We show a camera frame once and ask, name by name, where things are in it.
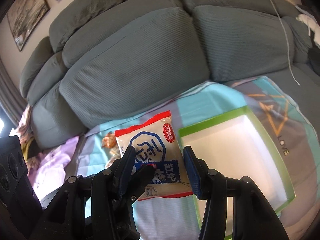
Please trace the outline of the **white blue red snack packet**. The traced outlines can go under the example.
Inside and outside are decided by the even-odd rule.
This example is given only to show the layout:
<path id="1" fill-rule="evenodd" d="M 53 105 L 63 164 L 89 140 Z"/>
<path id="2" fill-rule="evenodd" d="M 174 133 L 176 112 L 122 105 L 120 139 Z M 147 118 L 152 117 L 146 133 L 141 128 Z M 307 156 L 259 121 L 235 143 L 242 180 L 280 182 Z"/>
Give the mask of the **white blue red snack packet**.
<path id="1" fill-rule="evenodd" d="M 133 172 L 143 165 L 155 168 L 155 174 L 139 200 L 181 198 L 193 194 L 170 111 L 158 113 L 143 124 L 118 129 L 114 134 L 121 154 L 128 146 L 135 148 Z"/>

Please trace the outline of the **lilac cloth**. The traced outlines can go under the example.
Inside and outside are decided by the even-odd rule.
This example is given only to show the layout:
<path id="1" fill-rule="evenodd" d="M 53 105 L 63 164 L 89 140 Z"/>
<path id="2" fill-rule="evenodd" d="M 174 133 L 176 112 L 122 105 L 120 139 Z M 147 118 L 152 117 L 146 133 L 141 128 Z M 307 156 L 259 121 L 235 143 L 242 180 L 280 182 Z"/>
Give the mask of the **lilac cloth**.
<path id="1" fill-rule="evenodd" d="M 39 153 L 27 161 L 28 178 L 39 200 L 61 187 L 65 181 L 65 167 L 71 162 L 79 137 L 73 137 L 57 148 Z"/>

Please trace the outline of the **green white box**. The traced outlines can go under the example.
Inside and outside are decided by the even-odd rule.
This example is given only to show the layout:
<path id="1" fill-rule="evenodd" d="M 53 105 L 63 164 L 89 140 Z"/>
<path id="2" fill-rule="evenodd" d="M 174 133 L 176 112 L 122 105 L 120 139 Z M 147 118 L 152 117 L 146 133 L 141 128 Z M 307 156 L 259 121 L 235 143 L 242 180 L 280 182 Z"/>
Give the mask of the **green white box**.
<path id="1" fill-rule="evenodd" d="M 224 239 L 287 239 L 279 219 L 295 191 L 284 161 L 263 125 L 248 107 L 184 127 L 182 148 L 231 181 Z M 198 200 L 202 225 L 205 200 Z"/>

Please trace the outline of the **orange snack packet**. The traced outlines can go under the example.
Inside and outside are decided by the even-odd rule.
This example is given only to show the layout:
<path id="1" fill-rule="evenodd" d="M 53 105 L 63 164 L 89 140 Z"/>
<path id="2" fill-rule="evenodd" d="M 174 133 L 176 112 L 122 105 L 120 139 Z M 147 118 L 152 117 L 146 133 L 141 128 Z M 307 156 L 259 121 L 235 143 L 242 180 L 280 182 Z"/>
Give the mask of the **orange snack packet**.
<path id="1" fill-rule="evenodd" d="M 107 135 L 105 135 L 102 139 L 101 147 L 109 149 L 109 153 L 111 155 L 117 155 L 118 145 L 115 134 L 112 132 L 108 132 Z"/>

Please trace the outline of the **grey sofa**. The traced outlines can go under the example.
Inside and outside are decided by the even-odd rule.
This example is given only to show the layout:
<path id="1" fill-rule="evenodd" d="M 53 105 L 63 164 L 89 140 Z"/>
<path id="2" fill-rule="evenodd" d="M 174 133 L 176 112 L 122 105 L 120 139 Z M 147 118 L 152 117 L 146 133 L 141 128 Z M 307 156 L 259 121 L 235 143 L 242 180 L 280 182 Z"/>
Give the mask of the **grey sofa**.
<path id="1" fill-rule="evenodd" d="M 204 81 L 265 75 L 319 129 L 319 60 L 286 0 L 74 0 L 27 61 L 31 130 L 52 148 Z"/>

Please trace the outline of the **white cloth pile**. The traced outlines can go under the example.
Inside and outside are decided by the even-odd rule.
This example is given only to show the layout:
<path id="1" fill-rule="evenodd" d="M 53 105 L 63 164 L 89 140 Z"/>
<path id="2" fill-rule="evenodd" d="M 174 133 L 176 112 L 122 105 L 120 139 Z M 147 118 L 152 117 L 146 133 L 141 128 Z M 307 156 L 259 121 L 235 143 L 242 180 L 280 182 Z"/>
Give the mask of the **white cloth pile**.
<path id="1" fill-rule="evenodd" d="M 299 14 L 296 18 L 299 22 L 304 23 L 308 28 L 308 35 L 311 37 L 317 47 L 320 46 L 320 26 L 310 16 Z"/>

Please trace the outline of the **framed landscape picture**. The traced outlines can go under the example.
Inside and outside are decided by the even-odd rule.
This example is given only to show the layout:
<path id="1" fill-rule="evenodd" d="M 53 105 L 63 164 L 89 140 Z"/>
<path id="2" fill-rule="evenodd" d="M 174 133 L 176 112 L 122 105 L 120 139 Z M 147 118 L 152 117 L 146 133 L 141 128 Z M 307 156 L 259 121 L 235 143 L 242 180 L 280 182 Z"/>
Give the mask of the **framed landscape picture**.
<path id="1" fill-rule="evenodd" d="M 49 10 L 47 0 L 15 0 L 7 12 L 7 19 L 19 51 Z"/>

